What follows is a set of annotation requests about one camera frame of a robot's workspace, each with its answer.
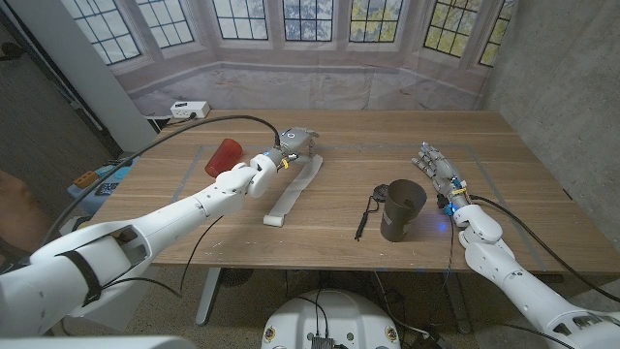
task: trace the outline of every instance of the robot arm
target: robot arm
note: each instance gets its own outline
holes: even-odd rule
[[[573,348],[615,348],[620,340],[620,313],[601,313],[567,302],[525,270],[502,240],[502,227],[478,206],[471,204],[466,183],[458,169],[435,147],[422,144],[421,160],[412,161],[431,179],[444,210],[463,230],[467,265],[498,286],[539,332]],[[551,348],[565,346],[549,340]]]
[[[318,135],[311,130],[288,130],[280,148],[257,155],[249,166],[237,164],[188,198],[48,243],[30,257],[29,266],[0,275],[0,337],[41,335],[65,315],[81,316],[123,293],[131,281],[107,285],[141,276],[178,239],[209,219],[241,210],[246,194],[260,197],[282,160],[296,159],[313,137]]]

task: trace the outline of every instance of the black cable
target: black cable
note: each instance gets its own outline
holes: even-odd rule
[[[326,316],[326,312],[323,310],[323,307],[320,304],[318,304],[317,302],[312,301],[312,300],[308,300],[305,297],[297,296],[296,298],[299,298],[300,300],[304,300],[304,301],[310,301],[311,303],[315,304],[322,311],[323,318],[325,319],[325,338],[327,338],[327,334],[328,334],[328,330],[327,330],[328,329],[328,327],[327,327],[327,316]]]
[[[215,222],[211,223],[211,225],[208,228],[206,228],[204,233],[202,233],[201,237],[198,239],[198,242],[196,242],[196,244],[194,245],[192,254],[190,254],[190,259],[187,261],[187,264],[185,265],[185,269],[183,270],[183,275],[181,276],[181,285],[178,288],[179,289],[178,293],[180,295],[183,295],[183,281],[185,280],[185,274],[187,273],[187,269],[190,267],[190,263],[192,262],[192,258],[194,257],[194,254],[196,253],[196,249],[198,248],[198,245],[201,244],[202,238],[204,238],[206,233],[208,233],[208,231],[215,225],[215,223],[219,222],[220,219],[222,219],[223,217],[224,216],[220,216],[220,218],[216,219]]]
[[[146,277],[128,277],[128,278],[124,278],[124,279],[120,279],[120,280],[116,280],[116,281],[111,281],[110,283],[107,283],[106,285],[104,285],[102,287],[102,290],[105,290],[105,289],[107,289],[109,287],[112,287],[114,285],[118,285],[119,283],[129,282],[129,281],[146,281],[146,282],[150,282],[150,283],[153,283],[155,285],[158,285],[158,286],[161,286],[161,287],[165,288],[166,290],[171,292],[173,295],[181,298],[181,294],[179,294],[178,292],[174,291],[172,289],[172,287],[166,285],[163,282],[159,282],[157,280],[149,279],[149,278],[146,278]]]
[[[62,318],[62,320],[60,320],[60,329],[66,336],[73,336],[73,334],[67,331],[67,327],[65,326],[65,318]]]
[[[49,230],[47,230],[46,236],[43,239],[43,242],[41,244],[41,247],[43,247],[44,245],[46,245],[51,237],[58,231],[58,228],[60,227],[60,225],[62,224],[62,222],[64,222],[64,220],[67,218],[67,216],[69,216],[69,214],[71,213],[71,211],[76,208],[76,206],[82,201],[84,200],[84,198],[86,198],[86,196],[88,194],[90,194],[90,192],[92,192],[95,188],[99,187],[99,185],[101,183],[103,183],[106,179],[108,179],[110,176],[112,176],[117,170],[128,166],[128,164],[131,164],[132,161],[134,161],[134,159],[140,155],[142,155],[144,152],[146,152],[147,150],[155,147],[158,144],[161,144],[169,139],[171,139],[172,137],[181,134],[189,129],[193,129],[194,127],[197,126],[201,126],[207,123],[211,123],[211,122],[217,122],[217,121],[224,121],[224,120],[233,120],[233,119],[247,119],[247,120],[252,120],[252,121],[257,121],[260,122],[263,125],[266,125],[267,127],[269,127],[271,129],[271,131],[273,131],[273,134],[275,135],[275,140],[274,140],[274,147],[279,148],[280,147],[280,135],[278,134],[278,130],[276,130],[275,127],[273,127],[273,125],[271,125],[270,123],[268,123],[267,121],[258,118],[256,116],[250,116],[250,115],[227,115],[227,116],[219,116],[219,117],[213,117],[213,118],[206,118],[204,120],[200,120],[197,121],[193,124],[187,125],[183,128],[180,128],[172,133],[170,133],[169,135],[163,136],[161,139],[145,146],[144,148],[138,150],[138,152],[136,152],[135,154],[132,154],[130,156],[128,156],[127,158],[125,158],[125,160],[123,160],[121,163],[119,163],[118,165],[116,165],[112,170],[110,170],[109,172],[107,172],[106,174],[102,175],[101,177],[99,177],[99,179],[95,180],[95,182],[93,182],[90,186],[88,186],[86,189],[84,189],[63,211],[62,213],[60,213],[60,215],[58,216],[58,218],[56,218],[56,220],[54,221],[54,223],[51,225],[51,227],[49,227]]]
[[[433,309],[431,309],[431,312],[428,316],[428,322],[430,324],[433,323],[433,315],[435,315],[435,313],[437,312],[437,303],[439,301],[439,297],[442,294],[442,292],[444,291],[444,288],[446,287],[446,284],[448,283],[448,277],[450,276],[450,269],[452,267],[452,251],[454,249],[454,222],[452,221],[452,217],[449,216],[449,225],[452,228],[452,238],[451,241],[449,243],[449,260],[448,260],[448,271],[446,272],[446,277],[444,278],[444,282],[442,283],[442,287],[440,287],[439,292],[437,292],[437,295],[435,296],[435,301],[432,302],[432,306]]]
[[[544,243],[544,241],[541,240],[541,238],[539,238],[525,223],[523,223],[523,221],[521,221],[517,216],[515,216],[512,212],[510,212],[507,208],[496,204],[495,202],[492,202],[486,198],[483,198],[481,196],[478,195],[470,195],[470,198],[472,200],[480,200],[480,201],[484,201],[488,204],[491,204],[497,208],[499,208],[500,210],[502,210],[505,214],[507,214],[510,218],[514,219],[514,221],[516,221],[519,225],[521,225],[521,227],[523,227],[523,229],[525,229],[527,231],[527,233],[534,238],[534,240],[539,243],[542,248],[544,248],[545,251],[547,251],[553,258],[555,258],[556,261],[558,261],[559,264],[561,264],[564,268],[566,268],[568,271],[570,271],[574,276],[576,276],[576,278],[578,278],[579,280],[581,280],[583,283],[585,283],[586,285],[590,286],[593,290],[595,290],[596,292],[600,293],[601,295],[609,298],[610,300],[613,301],[618,301],[620,302],[620,298],[617,296],[614,296],[612,294],[610,294],[609,292],[605,291],[604,289],[600,288],[599,286],[593,284],[592,282],[590,282],[588,279],[586,279],[585,277],[583,277],[577,270],[574,270],[571,266],[569,266],[566,262],[564,262],[564,260],[562,260],[562,258],[560,258],[560,256],[558,256],[555,252],[553,252],[553,250],[546,245],[546,243]]]
[[[180,124],[180,123],[183,123],[183,122],[187,122],[187,121],[193,120],[193,119],[195,119],[195,118],[196,118],[196,116],[197,116],[197,115],[196,115],[196,113],[195,113],[195,112],[192,112],[192,113],[191,113],[188,117],[186,117],[186,118],[184,118],[184,119],[182,119],[182,120],[180,120],[180,121],[176,121],[176,122],[173,122],[173,123],[167,123],[167,124],[163,127],[163,129],[164,129],[164,128],[167,128],[167,127],[169,127],[169,126],[172,126],[172,125],[178,125],[178,124]]]
[[[572,347],[571,345],[563,342],[562,340],[560,340],[558,338],[555,338],[555,337],[552,337],[552,336],[550,336],[548,334],[545,334],[545,333],[541,333],[541,332],[538,332],[538,331],[535,331],[535,330],[530,330],[528,328],[523,328],[523,327],[520,327],[520,326],[511,325],[511,324],[500,324],[500,325],[501,326],[505,326],[505,327],[510,327],[510,328],[513,328],[513,329],[517,329],[517,330],[522,330],[522,331],[533,333],[533,334],[537,334],[537,335],[543,336],[543,337],[545,337],[547,339],[553,340],[554,342],[556,342],[556,343],[558,343],[560,345],[563,345],[563,346],[565,346],[565,347],[567,347],[569,349],[574,349],[574,347]]]

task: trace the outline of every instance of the window pane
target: window pane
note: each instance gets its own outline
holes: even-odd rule
[[[224,39],[237,39],[234,20],[232,18],[220,18],[220,29]]]
[[[120,47],[115,40],[104,41],[101,43],[101,45],[104,47],[104,50],[108,54],[110,62],[115,63],[125,60],[125,55],[120,50]]]
[[[229,0],[213,0],[213,4],[215,5],[215,13],[218,17],[233,16],[233,13],[231,12],[231,3]]]
[[[166,7],[168,8],[172,21],[178,22],[185,20],[185,15],[183,14],[181,4],[179,4],[178,0],[166,0]]]
[[[150,5],[155,12],[157,20],[159,20],[160,25],[172,23],[172,18],[168,15],[168,10],[166,10],[166,4],[164,2],[150,2]]]
[[[101,44],[95,44],[93,45],[93,48],[97,51],[97,53],[99,53],[99,55],[101,56],[101,59],[104,60],[104,63],[111,64],[111,62],[108,59],[108,55],[106,54],[106,51],[104,50],[104,47],[101,46]]]
[[[316,20],[303,20],[301,22],[301,40],[317,40]]]
[[[194,41],[179,0],[141,0],[139,5],[160,48]]]
[[[379,41],[393,42],[395,36],[396,36],[396,22],[384,22],[384,24],[381,27],[381,38],[379,39]]]
[[[299,18],[299,0],[284,0],[284,18]]]
[[[493,63],[495,62],[495,55],[497,54],[499,48],[500,47],[498,45],[492,43],[486,44],[486,48],[484,49],[484,53],[482,54],[482,59],[480,60],[480,63],[492,67]]]
[[[317,7],[315,0],[301,0],[301,19],[315,19],[316,17]]]
[[[160,48],[166,48],[170,45],[166,35],[164,35],[164,30],[162,30],[162,27],[157,26],[155,28],[151,28],[151,33],[153,33],[153,36],[157,41],[157,45],[159,45]]]
[[[401,6],[402,0],[354,0],[349,41],[393,42]]]
[[[488,38],[488,42],[486,47],[484,48],[484,52],[482,53],[482,57],[480,58],[480,63],[492,67],[495,63],[495,56],[497,55],[497,51],[502,44],[502,39],[504,38],[504,34],[506,34],[506,28],[510,22],[512,16],[512,9],[514,7],[514,0],[505,0],[502,5],[502,9],[497,19],[495,20],[495,25],[493,26],[493,31]]]
[[[77,19],[76,23],[79,29],[81,29],[81,32],[84,33],[86,39],[88,39],[91,44],[97,41],[97,37],[95,37],[93,31],[90,30],[90,26],[88,26],[86,19]]]
[[[174,27],[176,28],[178,36],[181,38],[181,43],[189,43],[194,41],[190,28],[187,27],[187,23],[185,21],[175,23]]]
[[[381,30],[381,22],[366,22],[366,37],[364,42],[374,43],[379,41],[379,34]]]
[[[317,18],[318,19],[331,19],[333,0],[318,0],[317,5]]]
[[[267,39],[267,25],[264,19],[250,19],[254,39]]]
[[[287,41],[331,41],[332,0],[285,0],[283,5]]]
[[[424,46],[460,57],[467,47],[481,0],[439,0]]]
[[[398,20],[400,16],[400,0],[387,0],[384,20]]]
[[[384,1],[370,0],[368,5],[368,20],[382,20],[384,18]]]
[[[124,35],[120,38],[116,38],[116,42],[123,49],[123,52],[125,52],[125,56],[127,56],[127,58],[135,57],[140,54],[131,35]]]
[[[127,27],[125,26],[125,22],[123,22],[123,18],[121,18],[118,11],[104,14],[104,19],[106,20],[109,29],[111,29],[113,36],[119,37],[129,33]]]
[[[162,29],[164,29],[164,34],[166,34],[166,38],[168,38],[168,42],[170,45],[178,45],[181,44],[181,39],[178,34],[176,34],[176,28],[174,28],[174,24],[163,25]]]
[[[252,39],[252,28],[250,27],[250,19],[235,18],[236,34],[239,39]]]
[[[95,4],[101,12],[116,10],[116,5],[112,0],[95,0]]]
[[[365,27],[366,27],[365,21],[352,21],[351,22],[351,37],[349,38],[349,41],[363,42]]]
[[[366,20],[368,0],[353,0],[351,20]]]
[[[317,22],[317,40],[331,41],[331,20],[319,20]]]
[[[287,40],[301,40],[301,30],[299,25],[299,20],[286,19],[284,21]]]
[[[268,39],[263,0],[213,0],[213,4],[222,39]]]
[[[234,16],[235,18],[248,17],[248,8],[245,0],[231,0],[231,5],[232,16]]]
[[[442,36],[442,30],[436,27],[428,28],[428,35],[426,35],[426,43],[424,45],[427,48],[437,48],[439,45],[439,38]]]

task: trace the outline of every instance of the white electrical box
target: white electrical box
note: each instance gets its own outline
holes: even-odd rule
[[[188,118],[192,112],[196,113],[196,118],[205,118],[211,108],[207,102],[175,102],[170,111],[174,118]]]

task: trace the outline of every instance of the white robot body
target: white robot body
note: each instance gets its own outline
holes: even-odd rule
[[[317,291],[301,295],[315,301]],[[393,321],[373,302],[343,290],[322,290],[318,304],[324,309],[328,324],[327,338],[331,345],[344,345],[349,349],[385,348],[398,349],[400,341]],[[263,349],[312,348],[312,338],[317,333],[317,311],[319,336],[326,337],[326,321],[315,304],[299,298],[282,305],[264,326]]]

